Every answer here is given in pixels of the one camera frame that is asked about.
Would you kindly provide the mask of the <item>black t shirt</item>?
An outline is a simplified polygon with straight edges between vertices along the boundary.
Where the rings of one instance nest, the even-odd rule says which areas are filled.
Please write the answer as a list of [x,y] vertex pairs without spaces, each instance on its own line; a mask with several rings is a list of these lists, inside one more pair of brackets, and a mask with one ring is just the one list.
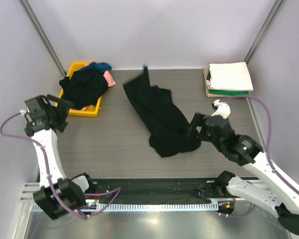
[[173,103],[171,90],[150,84],[149,70],[123,84],[126,96],[150,132],[149,145],[161,157],[197,150],[201,141],[187,135],[189,122]]

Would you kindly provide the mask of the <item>yellow plastic bin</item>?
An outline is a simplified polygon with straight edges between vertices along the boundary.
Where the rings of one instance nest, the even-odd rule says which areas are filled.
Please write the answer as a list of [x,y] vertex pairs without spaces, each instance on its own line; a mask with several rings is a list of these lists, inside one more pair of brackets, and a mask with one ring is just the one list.
[[[75,71],[80,70],[81,68],[88,66],[89,62],[73,62],[67,72],[67,77],[70,79]],[[100,96],[97,100],[96,105],[91,106],[90,108],[86,108],[85,110],[69,110],[69,116],[76,116],[76,117],[89,117],[89,118],[96,118],[99,115],[101,110],[103,96]]]

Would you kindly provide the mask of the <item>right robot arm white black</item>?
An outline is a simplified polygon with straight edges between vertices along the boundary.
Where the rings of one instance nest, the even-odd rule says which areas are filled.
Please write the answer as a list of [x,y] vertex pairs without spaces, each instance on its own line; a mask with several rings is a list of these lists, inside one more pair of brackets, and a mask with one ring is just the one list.
[[213,114],[193,116],[187,135],[212,143],[225,158],[251,172],[267,186],[267,190],[262,189],[223,171],[213,183],[216,194],[243,198],[261,207],[277,218],[286,230],[299,236],[299,184],[271,160],[267,149],[251,137],[234,131],[228,120],[231,109],[224,100],[215,100],[212,106]]

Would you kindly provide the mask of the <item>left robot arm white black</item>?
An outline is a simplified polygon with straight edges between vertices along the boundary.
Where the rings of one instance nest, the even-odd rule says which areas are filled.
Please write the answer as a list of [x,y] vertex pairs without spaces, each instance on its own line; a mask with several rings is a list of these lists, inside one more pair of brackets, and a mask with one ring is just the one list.
[[26,138],[37,154],[40,172],[39,190],[33,193],[35,203],[53,220],[86,204],[96,193],[87,173],[67,178],[61,165],[57,132],[63,132],[72,103],[52,95],[26,100]]

